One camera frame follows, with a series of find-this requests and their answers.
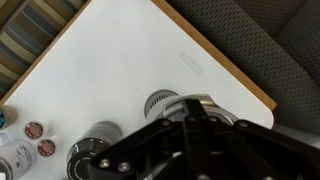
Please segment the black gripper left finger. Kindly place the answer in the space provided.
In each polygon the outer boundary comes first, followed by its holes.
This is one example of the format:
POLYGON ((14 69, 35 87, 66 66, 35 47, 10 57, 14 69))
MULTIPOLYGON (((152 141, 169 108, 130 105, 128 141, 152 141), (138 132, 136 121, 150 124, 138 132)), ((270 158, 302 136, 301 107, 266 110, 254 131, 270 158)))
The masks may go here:
POLYGON ((184 158, 173 157, 183 150, 182 135, 181 122, 158 119, 96 155, 89 180, 143 180, 163 164, 153 180, 182 180, 184 158))

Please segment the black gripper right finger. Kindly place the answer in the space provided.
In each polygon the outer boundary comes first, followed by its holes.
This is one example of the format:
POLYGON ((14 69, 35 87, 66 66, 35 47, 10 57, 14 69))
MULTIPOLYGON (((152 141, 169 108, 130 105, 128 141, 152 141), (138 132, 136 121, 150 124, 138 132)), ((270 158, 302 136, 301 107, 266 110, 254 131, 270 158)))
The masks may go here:
POLYGON ((320 180, 320 150, 247 120, 203 122, 235 180, 320 180))

